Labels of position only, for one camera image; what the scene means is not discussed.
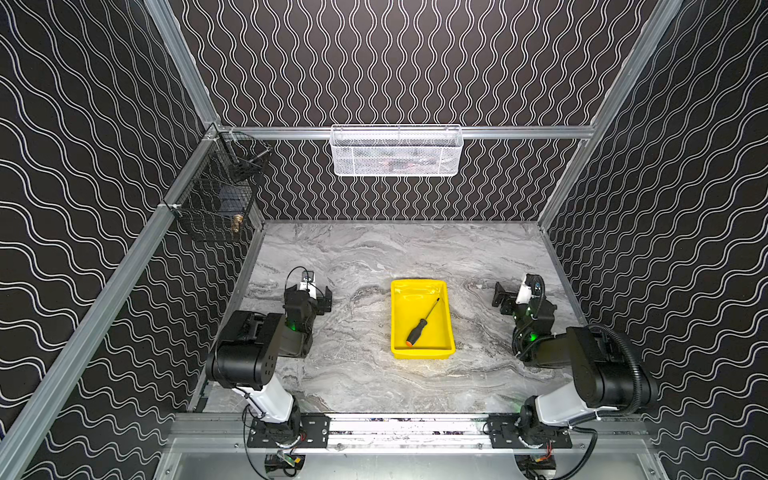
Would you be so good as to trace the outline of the black orange screwdriver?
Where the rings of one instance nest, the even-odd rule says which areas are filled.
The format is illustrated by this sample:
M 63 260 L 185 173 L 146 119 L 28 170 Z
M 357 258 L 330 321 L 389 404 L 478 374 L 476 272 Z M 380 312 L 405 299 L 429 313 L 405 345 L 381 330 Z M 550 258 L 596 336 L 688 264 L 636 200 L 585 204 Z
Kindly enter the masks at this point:
M 424 328 L 428 325 L 428 320 L 429 320 L 431 314 L 433 313 L 435 308 L 439 305 L 439 303 L 440 303 L 440 298 L 437 298 L 435 300 L 434 304 L 431 306 L 431 308 L 428 311 L 428 313 L 423 318 L 421 318 L 418 321 L 417 325 L 410 331 L 410 333 L 408 334 L 408 336 L 406 338 L 406 345 L 408 347 L 413 347 L 414 344 L 419 340 L 419 338 L 422 335 L 422 332 L 423 332 Z

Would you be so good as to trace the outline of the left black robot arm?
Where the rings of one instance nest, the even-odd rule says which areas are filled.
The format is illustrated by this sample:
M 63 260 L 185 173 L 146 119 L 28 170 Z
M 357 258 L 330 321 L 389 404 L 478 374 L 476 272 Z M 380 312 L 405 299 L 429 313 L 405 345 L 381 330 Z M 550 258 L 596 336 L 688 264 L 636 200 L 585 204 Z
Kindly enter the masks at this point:
M 303 282 L 284 290 L 281 313 L 234 312 L 208 355 L 207 378 L 242 396 L 267 430 L 299 436 L 300 409 L 276 377 L 277 361 L 309 354 L 315 320 L 332 305 L 330 289 Z

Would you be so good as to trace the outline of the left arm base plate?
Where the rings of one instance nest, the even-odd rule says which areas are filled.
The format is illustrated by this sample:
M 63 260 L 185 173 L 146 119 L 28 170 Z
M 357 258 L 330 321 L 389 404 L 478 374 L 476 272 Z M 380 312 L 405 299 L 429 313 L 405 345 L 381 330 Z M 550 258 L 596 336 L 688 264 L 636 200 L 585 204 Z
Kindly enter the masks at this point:
M 319 413 L 301 414 L 283 423 L 253 420 L 246 430 L 246 445 L 255 449 L 326 448 L 330 422 L 328 416 Z

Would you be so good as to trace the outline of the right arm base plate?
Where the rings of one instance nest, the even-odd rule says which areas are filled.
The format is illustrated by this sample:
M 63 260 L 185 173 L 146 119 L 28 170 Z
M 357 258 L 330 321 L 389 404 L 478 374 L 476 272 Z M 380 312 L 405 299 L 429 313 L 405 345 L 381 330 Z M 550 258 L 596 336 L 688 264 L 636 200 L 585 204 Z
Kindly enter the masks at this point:
M 562 427 L 525 422 L 519 414 L 489 415 L 481 431 L 493 449 L 570 449 L 572 441 Z

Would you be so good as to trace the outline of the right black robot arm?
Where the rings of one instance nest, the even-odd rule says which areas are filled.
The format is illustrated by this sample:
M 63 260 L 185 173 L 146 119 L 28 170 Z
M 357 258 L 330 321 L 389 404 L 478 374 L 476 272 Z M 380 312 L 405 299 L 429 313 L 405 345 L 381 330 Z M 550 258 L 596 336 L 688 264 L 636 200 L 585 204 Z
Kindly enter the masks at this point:
M 497 282 L 492 305 L 512 318 L 511 347 L 525 366 L 571 371 L 565 385 L 526 400 L 520 430 L 567 428 L 604 415 L 632 415 L 656 403 L 657 381 L 624 334 L 602 324 L 552 332 L 557 306 L 546 297 L 542 277 L 528 274 L 516 293 Z

